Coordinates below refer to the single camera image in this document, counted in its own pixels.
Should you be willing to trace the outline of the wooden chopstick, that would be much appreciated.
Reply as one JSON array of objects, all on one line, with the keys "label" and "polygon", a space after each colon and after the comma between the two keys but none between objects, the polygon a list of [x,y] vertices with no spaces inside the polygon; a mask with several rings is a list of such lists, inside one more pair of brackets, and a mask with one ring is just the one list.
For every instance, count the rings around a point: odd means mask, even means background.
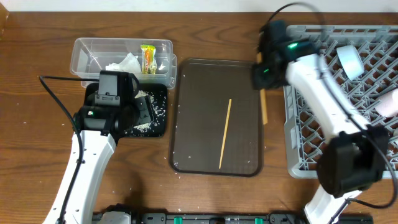
[{"label": "wooden chopstick", "polygon": [[222,145],[221,145],[220,160],[219,160],[219,166],[218,166],[219,169],[221,169],[222,162],[223,162],[223,155],[224,155],[224,149],[225,149],[225,144],[226,144],[226,137],[227,137],[227,133],[228,133],[231,105],[232,105],[232,99],[230,98],[228,100],[228,109],[226,112],[226,120],[225,120],[225,124],[224,124],[223,140],[222,140]]},{"label": "wooden chopstick", "polygon": [[262,114],[262,123],[265,126],[268,123],[267,117],[267,105],[266,105],[266,90],[259,90],[260,102],[261,102],[261,114]]}]

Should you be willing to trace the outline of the pile of rice grains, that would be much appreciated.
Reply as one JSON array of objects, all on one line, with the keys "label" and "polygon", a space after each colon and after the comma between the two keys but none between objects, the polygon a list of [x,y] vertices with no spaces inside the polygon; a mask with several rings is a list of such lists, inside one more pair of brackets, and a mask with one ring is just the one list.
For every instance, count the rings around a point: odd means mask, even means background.
[{"label": "pile of rice grains", "polygon": [[129,137],[161,137],[165,133],[167,121],[167,91],[143,91],[139,90],[136,96],[138,107],[150,106],[140,110],[138,124],[125,130]]}]

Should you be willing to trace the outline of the black rectangular tray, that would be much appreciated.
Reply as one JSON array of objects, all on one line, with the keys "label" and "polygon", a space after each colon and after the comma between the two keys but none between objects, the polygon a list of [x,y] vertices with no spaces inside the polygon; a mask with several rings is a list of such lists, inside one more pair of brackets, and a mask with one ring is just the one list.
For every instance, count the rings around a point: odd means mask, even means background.
[{"label": "black rectangular tray", "polygon": [[78,130],[121,138],[156,138],[165,133],[167,88],[163,84],[90,84],[74,115]]}]

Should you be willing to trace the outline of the white tissue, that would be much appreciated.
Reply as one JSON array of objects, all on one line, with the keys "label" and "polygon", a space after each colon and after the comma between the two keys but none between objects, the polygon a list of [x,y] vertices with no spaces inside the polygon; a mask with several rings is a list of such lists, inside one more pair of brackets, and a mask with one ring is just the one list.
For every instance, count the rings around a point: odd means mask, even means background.
[{"label": "white tissue", "polygon": [[128,53],[124,60],[120,63],[111,63],[105,66],[108,71],[128,72],[133,74],[141,74],[141,65],[132,53]]}]

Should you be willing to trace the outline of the orange green snack wrapper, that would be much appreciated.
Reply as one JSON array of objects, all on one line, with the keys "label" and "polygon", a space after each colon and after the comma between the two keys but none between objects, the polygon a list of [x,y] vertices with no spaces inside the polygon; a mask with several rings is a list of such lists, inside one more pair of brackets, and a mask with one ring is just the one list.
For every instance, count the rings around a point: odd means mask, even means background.
[{"label": "orange green snack wrapper", "polygon": [[155,60],[156,48],[153,45],[142,44],[142,65],[143,74],[155,74],[157,70],[157,62]]}]

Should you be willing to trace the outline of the small light blue bowl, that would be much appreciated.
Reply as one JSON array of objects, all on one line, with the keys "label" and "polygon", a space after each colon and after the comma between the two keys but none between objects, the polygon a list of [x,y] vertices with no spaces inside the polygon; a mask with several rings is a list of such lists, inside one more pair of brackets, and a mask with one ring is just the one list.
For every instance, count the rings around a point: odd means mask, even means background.
[{"label": "small light blue bowl", "polygon": [[355,46],[338,47],[336,52],[349,80],[354,80],[364,73],[364,65]]}]

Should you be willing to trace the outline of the white cup pink inside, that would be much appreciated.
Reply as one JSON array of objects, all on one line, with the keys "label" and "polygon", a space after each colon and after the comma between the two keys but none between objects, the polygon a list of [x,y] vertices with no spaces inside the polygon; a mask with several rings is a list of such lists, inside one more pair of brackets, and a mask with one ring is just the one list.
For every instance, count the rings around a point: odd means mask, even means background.
[{"label": "white cup pink inside", "polygon": [[376,99],[377,105],[375,110],[384,117],[393,117],[397,115],[398,103],[397,103],[398,89],[389,91]]}]

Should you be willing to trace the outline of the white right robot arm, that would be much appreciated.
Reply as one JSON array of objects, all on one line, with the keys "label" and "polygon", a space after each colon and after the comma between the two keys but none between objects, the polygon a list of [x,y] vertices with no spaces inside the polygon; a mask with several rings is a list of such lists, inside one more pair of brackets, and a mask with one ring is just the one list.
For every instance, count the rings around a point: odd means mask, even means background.
[{"label": "white right robot arm", "polygon": [[298,90],[316,116],[326,140],[317,160],[320,183],[304,208],[307,223],[336,223],[352,202],[384,209],[397,199],[397,178],[392,175],[393,196],[384,205],[357,197],[392,170],[387,160],[389,134],[372,126],[345,97],[331,76],[319,50],[307,40],[287,35],[285,22],[268,21],[259,31],[257,63],[252,68],[253,87],[266,90],[290,85]]}]

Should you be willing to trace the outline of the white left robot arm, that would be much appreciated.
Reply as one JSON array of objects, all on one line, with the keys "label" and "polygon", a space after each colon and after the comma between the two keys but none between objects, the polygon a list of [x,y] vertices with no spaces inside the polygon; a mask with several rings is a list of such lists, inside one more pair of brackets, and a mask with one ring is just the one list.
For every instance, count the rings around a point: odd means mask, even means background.
[{"label": "white left robot arm", "polygon": [[132,73],[102,70],[89,78],[83,106],[66,114],[74,131],[70,158],[45,223],[91,223],[104,170],[119,139],[131,127],[154,120],[150,100],[138,97]]}]

